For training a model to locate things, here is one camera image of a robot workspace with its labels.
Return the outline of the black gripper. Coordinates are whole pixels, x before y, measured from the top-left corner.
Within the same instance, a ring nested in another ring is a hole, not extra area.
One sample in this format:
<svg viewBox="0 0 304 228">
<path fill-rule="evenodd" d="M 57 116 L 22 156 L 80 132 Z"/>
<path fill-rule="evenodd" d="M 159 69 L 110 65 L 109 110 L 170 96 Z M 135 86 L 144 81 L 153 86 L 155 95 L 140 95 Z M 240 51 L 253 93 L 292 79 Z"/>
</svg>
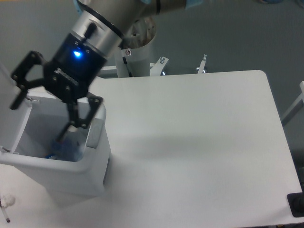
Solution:
<svg viewBox="0 0 304 228">
<path fill-rule="evenodd" d="M 105 58 L 89 46 L 81 44 L 81 41 L 70 33 L 52 60 L 47 63 L 41 53 L 30 51 L 11 74 L 20 92 L 10 105 L 10 109 L 19 108 L 28 90 L 45 85 L 47 91 L 67 105 L 68 122 L 56 141 L 62 141 L 70 127 L 87 129 L 103 103 L 102 97 L 93 94 L 87 96 L 88 89 L 105 63 Z M 28 81 L 26 76 L 36 65 L 43 66 L 44 78 Z M 77 100 L 86 96 L 89 110 L 86 116 L 81 118 Z"/>
</svg>

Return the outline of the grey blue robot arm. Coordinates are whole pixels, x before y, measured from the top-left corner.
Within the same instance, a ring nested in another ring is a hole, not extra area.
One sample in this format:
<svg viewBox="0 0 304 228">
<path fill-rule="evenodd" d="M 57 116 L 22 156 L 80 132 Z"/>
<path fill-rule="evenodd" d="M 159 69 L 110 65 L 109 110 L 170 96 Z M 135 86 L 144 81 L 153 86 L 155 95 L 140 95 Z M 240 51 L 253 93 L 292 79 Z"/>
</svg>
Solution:
<svg viewBox="0 0 304 228">
<path fill-rule="evenodd" d="M 200 4 L 198 0 L 79 0 L 79 19 L 50 61 L 30 51 L 11 74 L 20 89 L 11 110 L 20 107 L 28 91 L 44 87 L 67 105 L 70 127 L 88 128 L 103 99 L 89 87 L 114 50 L 139 19 Z"/>
</svg>

